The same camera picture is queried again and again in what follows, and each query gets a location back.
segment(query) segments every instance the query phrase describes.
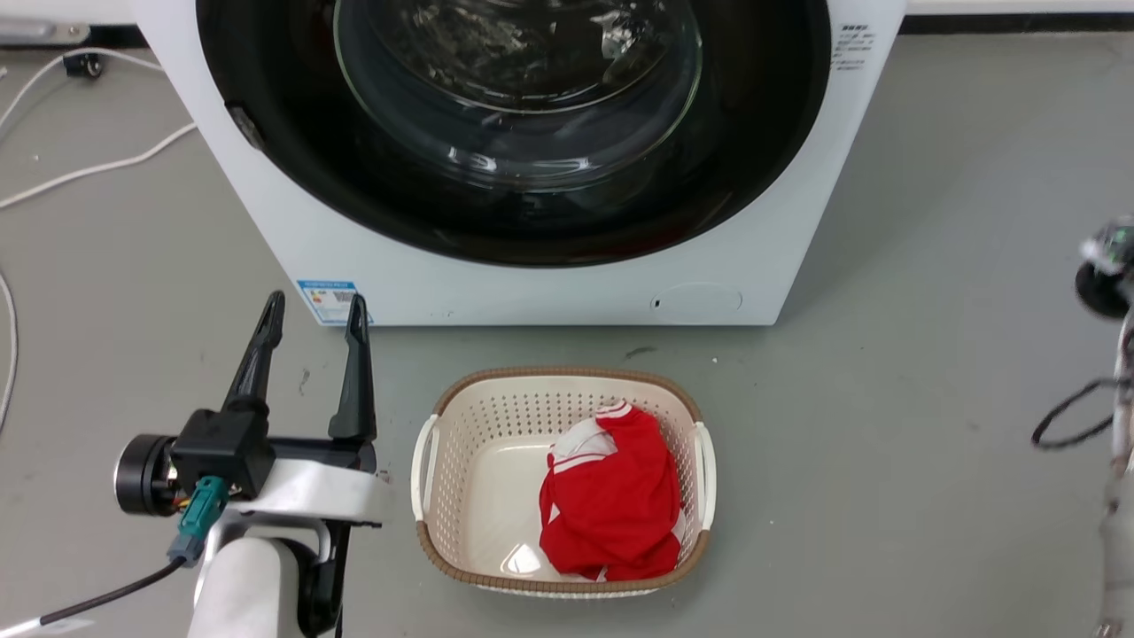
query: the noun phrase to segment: washing machine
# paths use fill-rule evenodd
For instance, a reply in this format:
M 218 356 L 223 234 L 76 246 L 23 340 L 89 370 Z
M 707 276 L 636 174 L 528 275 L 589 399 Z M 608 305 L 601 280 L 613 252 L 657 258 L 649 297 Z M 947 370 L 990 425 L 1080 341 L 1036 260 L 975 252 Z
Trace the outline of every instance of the washing machine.
M 769 325 L 905 5 L 134 9 L 322 325 Z

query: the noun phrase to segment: laundry basket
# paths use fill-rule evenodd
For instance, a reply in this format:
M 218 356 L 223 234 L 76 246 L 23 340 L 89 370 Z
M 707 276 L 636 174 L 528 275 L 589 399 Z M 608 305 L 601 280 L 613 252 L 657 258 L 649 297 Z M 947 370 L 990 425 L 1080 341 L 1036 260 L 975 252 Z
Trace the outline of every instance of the laundry basket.
M 625 399 L 657 417 L 677 461 L 689 525 L 677 569 L 649 580 L 560 575 L 540 550 L 540 486 L 551 444 Z M 511 368 L 465 377 L 425 423 L 411 477 L 417 537 L 446 575 L 483 589 L 548 598 L 618 598 L 672 585 L 709 543 L 717 463 L 693 400 L 672 382 L 625 371 Z

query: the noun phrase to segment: gray floor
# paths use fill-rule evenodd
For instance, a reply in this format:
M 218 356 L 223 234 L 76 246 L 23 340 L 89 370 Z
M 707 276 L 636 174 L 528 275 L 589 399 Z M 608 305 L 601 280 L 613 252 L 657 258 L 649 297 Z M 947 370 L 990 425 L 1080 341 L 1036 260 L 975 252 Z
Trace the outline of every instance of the gray floor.
M 40 61 L 0 57 L 0 104 Z M 186 121 L 159 75 L 120 63 L 36 95 L 0 145 L 0 197 Z M 403 488 L 449 384 L 566 364 L 683 384 L 720 501 L 687 581 L 573 604 L 446 579 L 403 490 L 392 524 L 352 544 L 347 636 L 1086 635 L 1106 445 L 1043 456 L 1027 435 L 1111 365 L 1116 327 L 1070 280 L 1080 239 L 1134 206 L 1132 103 L 1132 35 L 906 37 L 778 326 L 378 333 L 379 454 Z M 217 406 L 265 295 L 290 287 L 196 135 L 0 212 L 0 267 L 23 330 L 0 436 L 2 627 L 164 561 L 172 522 L 118 512 L 117 456 Z M 291 296 L 272 428 L 320 436 L 345 346 Z M 83 635 L 180 635 L 193 581 L 86 614 Z

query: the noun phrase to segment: energy label sticker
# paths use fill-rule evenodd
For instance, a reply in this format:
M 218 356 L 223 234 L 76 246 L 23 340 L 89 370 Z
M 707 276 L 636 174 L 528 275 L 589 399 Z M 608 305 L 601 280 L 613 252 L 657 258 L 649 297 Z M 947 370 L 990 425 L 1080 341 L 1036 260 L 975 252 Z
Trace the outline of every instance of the energy label sticker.
M 350 299 L 358 294 L 354 281 L 308 281 L 299 280 L 299 291 L 315 311 L 315 317 L 324 326 L 345 326 L 350 316 Z M 366 317 L 374 325 L 374 315 Z

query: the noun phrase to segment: teal connector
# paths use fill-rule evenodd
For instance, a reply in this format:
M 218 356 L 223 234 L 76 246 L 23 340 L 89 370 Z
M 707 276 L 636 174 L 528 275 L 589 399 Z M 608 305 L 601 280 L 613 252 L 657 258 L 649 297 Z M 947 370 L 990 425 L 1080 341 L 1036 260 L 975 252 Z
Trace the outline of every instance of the teal connector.
M 189 499 L 189 507 L 177 524 L 177 538 L 169 546 L 166 555 L 172 561 L 185 559 L 187 568 L 195 567 L 204 553 L 209 530 L 220 519 L 221 512 L 228 505 L 228 484 L 219 477 L 204 477 L 197 482 L 197 487 Z

